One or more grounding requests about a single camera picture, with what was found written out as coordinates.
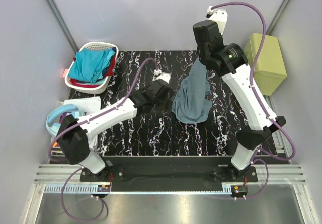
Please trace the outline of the grey-blue t shirt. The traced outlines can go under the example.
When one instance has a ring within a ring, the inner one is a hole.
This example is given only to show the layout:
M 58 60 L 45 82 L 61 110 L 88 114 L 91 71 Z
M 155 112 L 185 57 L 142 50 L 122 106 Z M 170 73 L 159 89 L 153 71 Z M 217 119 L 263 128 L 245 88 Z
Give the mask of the grey-blue t shirt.
M 198 124 L 208 119 L 212 102 L 206 99 L 210 94 L 208 71 L 199 59 L 195 60 L 189 74 L 176 92 L 172 112 L 184 124 Z

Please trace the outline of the white laundry basket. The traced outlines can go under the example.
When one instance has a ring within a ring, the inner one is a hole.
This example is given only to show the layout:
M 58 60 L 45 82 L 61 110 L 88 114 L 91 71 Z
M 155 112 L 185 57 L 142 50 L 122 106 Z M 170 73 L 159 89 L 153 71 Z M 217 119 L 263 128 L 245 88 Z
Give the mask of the white laundry basket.
M 105 49 L 108 49 L 108 48 L 114 48 L 115 51 L 116 51 L 116 53 L 114 55 L 114 56 L 116 56 L 116 61 L 117 61 L 118 54 L 119 54 L 119 49 L 118 49 L 118 47 L 116 45 L 111 44 L 111 43 L 106 43 L 106 42 L 89 42 L 89 43 L 86 43 L 85 45 L 83 45 L 80 48 L 79 51 L 82 51 L 84 48 L 89 49 L 89 50 L 105 50 Z M 76 58 L 76 55 L 73 58 L 73 62 L 71 64 L 71 66 L 74 63 L 75 58 Z M 108 83 L 109 83 L 111 78 L 112 77 L 107 77 L 107 79 L 104 80 L 102 85 L 100 85 L 99 87 L 95 87 L 95 88 L 82 88 L 82 87 L 73 86 L 69 81 L 70 78 L 68 77 L 68 74 L 66 75 L 64 80 L 65 80 L 65 83 L 66 83 L 67 86 L 69 86 L 70 88 L 73 88 L 73 89 L 75 89 L 75 90 L 77 90 L 79 92 L 87 93 L 87 94 L 100 94 L 107 88 L 107 85 L 108 85 Z

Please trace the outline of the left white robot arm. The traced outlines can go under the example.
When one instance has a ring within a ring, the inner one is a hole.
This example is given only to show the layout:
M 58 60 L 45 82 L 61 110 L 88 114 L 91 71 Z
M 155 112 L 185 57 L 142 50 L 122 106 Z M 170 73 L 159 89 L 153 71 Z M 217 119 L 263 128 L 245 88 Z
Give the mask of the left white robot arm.
M 90 149 L 89 141 L 123 121 L 147 114 L 154 108 L 167 108 L 173 92 L 170 75 L 162 73 L 147 87 L 128 93 L 97 112 L 81 118 L 65 117 L 54 142 L 58 143 L 71 165 L 80 165 L 88 169 L 95 180 L 105 181 L 111 164 Z

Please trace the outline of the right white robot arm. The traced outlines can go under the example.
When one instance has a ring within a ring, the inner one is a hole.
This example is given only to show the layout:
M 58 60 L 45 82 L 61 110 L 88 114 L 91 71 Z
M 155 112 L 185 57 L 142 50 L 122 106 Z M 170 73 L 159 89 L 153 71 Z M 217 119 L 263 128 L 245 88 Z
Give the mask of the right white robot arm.
M 193 33 L 199 51 L 199 60 L 207 70 L 213 70 L 230 87 L 244 111 L 248 126 L 236 134 L 238 146 L 228 169 L 232 181 L 239 182 L 246 177 L 257 148 L 272 136 L 272 133 L 286 124 L 267 104 L 263 96 L 258 98 L 250 84 L 251 67 L 242 48 L 235 44 L 225 45 L 219 26 L 212 20 L 193 25 Z

